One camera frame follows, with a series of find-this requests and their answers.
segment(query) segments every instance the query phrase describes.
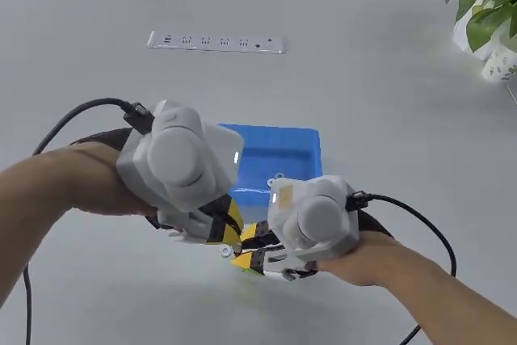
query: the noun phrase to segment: blue tray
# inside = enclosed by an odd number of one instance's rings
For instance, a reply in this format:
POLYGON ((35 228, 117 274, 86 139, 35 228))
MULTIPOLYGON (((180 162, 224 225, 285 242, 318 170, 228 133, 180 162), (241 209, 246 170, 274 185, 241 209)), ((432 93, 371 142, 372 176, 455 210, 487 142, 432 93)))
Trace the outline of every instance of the blue tray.
POLYGON ((221 126, 244 138, 237 182, 230 190, 239 207, 264 207, 267 213, 270 195, 267 180, 277 173, 302 180, 322 176, 320 137, 315 129, 221 126))

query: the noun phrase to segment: black cable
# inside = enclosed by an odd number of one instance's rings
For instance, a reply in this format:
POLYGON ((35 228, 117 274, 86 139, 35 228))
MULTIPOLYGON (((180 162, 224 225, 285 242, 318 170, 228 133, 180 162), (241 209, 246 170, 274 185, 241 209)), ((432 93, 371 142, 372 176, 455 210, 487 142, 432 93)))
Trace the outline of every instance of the black cable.
MULTIPOLYGON (((449 241, 445 238, 445 236, 439 231, 438 228, 436 228, 432 222, 427 220, 420 212, 417 210, 411 208, 408 204, 404 204, 403 202, 399 200, 395 200, 394 198, 382 196, 380 194, 371 194, 371 193, 364 193, 366 196, 366 201, 370 200, 379 200, 384 202, 389 202, 390 204, 393 204, 395 206, 398 206, 399 208, 402 208, 406 210, 407 212, 411 213, 413 216, 417 217, 421 222, 423 222, 427 228, 429 228, 436 237, 442 242, 443 246, 447 250, 447 253, 449 255, 449 258, 451 260, 451 271, 450 274, 452 277, 456 278, 456 270, 457 270, 457 263, 456 263, 456 255, 454 254, 454 250, 451 247, 451 244, 449 241)), ((416 326, 411 333, 407 335, 407 337, 401 342, 400 345, 407 345, 415 335, 421 330, 422 328, 420 326, 416 326)))
MULTIPOLYGON (((130 116, 144 116, 148 114, 148 112, 144 112, 141 110, 143 108, 140 104, 131 104, 128 101, 123 101, 121 99, 96 99, 91 100, 81 105, 75 107, 72 111, 63 116, 61 120, 57 122, 57 124, 50 130, 48 135, 38 144, 34 153, 32 155, 38 155, 43 152, 45 147, 47 147, 48 143, 52 141, 52 139, 65 127, 75 116, 80 113, 87 111, 93 107, 100 107, 102 105, 116 105, 126 113, 126 115, 130 116)), ((31 277, 29 276, 29 265, 27 265, 23 269, 23 282, 25 284, 25 294, 27 297, 27 326, 26 326, 26 334, 25 334, 25 345, 31 345, 32 339, 32 286, 31 286, 31 277)))

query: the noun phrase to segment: white flower pot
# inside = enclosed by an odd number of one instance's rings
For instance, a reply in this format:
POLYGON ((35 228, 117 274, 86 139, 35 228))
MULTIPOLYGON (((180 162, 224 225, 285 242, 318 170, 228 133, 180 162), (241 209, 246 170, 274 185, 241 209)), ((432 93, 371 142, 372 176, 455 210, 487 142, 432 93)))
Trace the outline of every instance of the white flower pot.
MULTIPOLYGON (((470 18, 472 18, 473 8, 475 6, 480 6, 482 3, 483 0, 476 0, 473 7, 467 11, 463 18, 456 22, 454 25, 454 30, 452 31, 452 42, 454 42, 454 44, 460 48, 461 51, 471 54, 482 61, 486 61, 488 57, 490 57, 490 54, 492 54, 494 51, 494 47, 497 45, 497 37, 500 32, 495 32, 492 36, 492 40, 476 50, 475 53, 473 53, 470 49, 469 39, 467 38, 467 23, 469 22, 470 18)), ((492 2, 488 2, 484 8, 492 8, 493 6, 494 4, 492 2)))
POLYGON ((499 39, 481 75, 493 84, 506 84, 517 70, 517 42, 499 39))

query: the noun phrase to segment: power strip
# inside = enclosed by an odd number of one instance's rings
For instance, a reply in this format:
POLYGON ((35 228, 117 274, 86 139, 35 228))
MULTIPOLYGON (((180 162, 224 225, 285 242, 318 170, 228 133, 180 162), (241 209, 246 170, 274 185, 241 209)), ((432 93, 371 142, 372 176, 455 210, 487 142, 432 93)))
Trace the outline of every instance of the power strip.
POLYGON ((149 48, 284 54, 284 42, 270 36, 210 36, 151 32, 149 48))

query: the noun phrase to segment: white table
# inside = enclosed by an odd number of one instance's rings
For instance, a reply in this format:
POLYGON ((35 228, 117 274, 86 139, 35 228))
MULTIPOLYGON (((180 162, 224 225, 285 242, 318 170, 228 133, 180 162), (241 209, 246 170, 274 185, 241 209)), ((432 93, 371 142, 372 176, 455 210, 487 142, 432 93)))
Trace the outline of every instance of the white table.
MULTIPOLYGON (((316 128, 323 168, 419 209, 456 249, 460 278, 517 313, 517 111, 448 39, 443 0, 0 0, 0 165, 29 155, 78 103, 177 99, 216 122, 316 128), (154 28, 285 37, 283 56, 147 49, 154 28)), ((54 143, 123 124, 112 108, 54 143)), ((444 266, 434 236, 371 209, 444 266)), ((412 328, 384 290, 321 275, 245 276, 216 247, 172 243, 137 217, 72 212, 32 261, 34 345, 397 344, 412 328)), ((24 336, 18 284, 2 343, 24 336)), ((417 343, 428 343, 420 335, 417 343)))

